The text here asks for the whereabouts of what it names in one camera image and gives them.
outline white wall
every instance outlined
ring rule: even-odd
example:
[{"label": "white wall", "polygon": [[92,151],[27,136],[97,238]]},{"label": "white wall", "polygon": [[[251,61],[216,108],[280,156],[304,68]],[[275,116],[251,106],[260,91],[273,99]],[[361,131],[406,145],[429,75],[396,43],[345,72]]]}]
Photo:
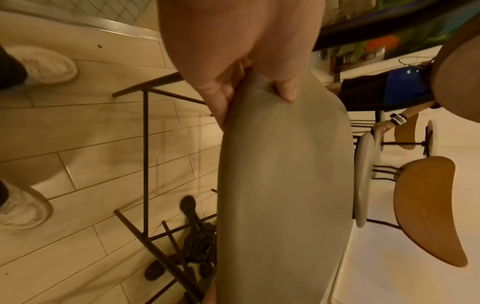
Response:
[{"label": "white wall", "polygon": [[[439,48],[419,52],[434,56]],[[395,67],[395,61],[348,71],[343,77],[378,73]],[[371,113],[353,113],[365,119]],[[422,140],[428,120],[436,124],[434,155],[446,156],[456,164],[453,187],[453,216],[469,259],[465,268],[447,265],[417,247],[401,231],[368,223],[353,228],[350,250],[334,296],[341,304],[451,304],[480,302],[480,124],[456,117],[445,109],[427,110],[418,120],[416,137]],[[385,140],[393,140],[393,132]],[[413,151],[385,147],[384,164],[400,166],[422,158]],[[396,223],[393,210],[395,184],[375,180],[370,192],[369,218]]]}]

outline person's arm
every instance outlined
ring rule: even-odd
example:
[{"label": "person's arm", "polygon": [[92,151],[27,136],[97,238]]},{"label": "person's arm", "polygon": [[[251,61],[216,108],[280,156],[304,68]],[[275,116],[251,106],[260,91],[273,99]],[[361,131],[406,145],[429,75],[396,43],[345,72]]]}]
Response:
[{"label": "person's arm", "polygon": [[[424,104],[419,104],[410,108],[405,109],[405,111],[401,112],[400,115],[405,116],[407,119],[412,117],[413,115],[416,115],[420,113],[423,110],[426,110],[430,107],[432,107],[435,104],[435,101],[427,102]],[[381,121],[376,123],[373,126],[374,130],[382,130],[382,133],[385,134],[385,132],[393,129],[396,126],[392,121],[387,120],[387,121]]]}]

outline shoe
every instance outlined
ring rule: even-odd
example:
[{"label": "shoe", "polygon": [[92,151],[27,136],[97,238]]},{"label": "shoe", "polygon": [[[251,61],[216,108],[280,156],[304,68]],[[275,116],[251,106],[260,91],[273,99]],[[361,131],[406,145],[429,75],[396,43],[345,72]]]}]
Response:
[{"label": "shoe", "polygon": [[30,193],[5,180],[0,180],[0,192],[0,229],[31,229],[49,218],[47,204]]},{"label": "shoe", "polygon": [[5,47],[5,51],[26,69],[24,84],[56,84],[72,80],[79,73],[75,63],[62,54],[30,46]]}]

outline blue shirt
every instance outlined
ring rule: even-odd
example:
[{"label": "blue shirt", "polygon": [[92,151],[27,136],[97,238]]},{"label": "blue shirt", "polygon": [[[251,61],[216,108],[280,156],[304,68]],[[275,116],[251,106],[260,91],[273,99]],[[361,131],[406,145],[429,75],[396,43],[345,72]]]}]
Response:
[{"label": "blue shirt", "polygon": [[404,67],[389,72],[386,78],[385,105],[397,105],[432,94],[430,85],[422,81],[420,70],[416,67]]}]

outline red object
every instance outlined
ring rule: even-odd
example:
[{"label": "red object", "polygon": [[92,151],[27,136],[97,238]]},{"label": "red object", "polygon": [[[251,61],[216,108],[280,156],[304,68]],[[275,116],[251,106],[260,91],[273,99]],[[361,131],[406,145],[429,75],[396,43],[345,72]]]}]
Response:
[{"label": "red object", "polygon": [[381,48],[383,46],[385,46],[386,51],[389,51],[395,49],[399,45],[399,42],[400,39],[393,35],[373,39],[366,43],[365,51],[368,52],[374,49]]}]

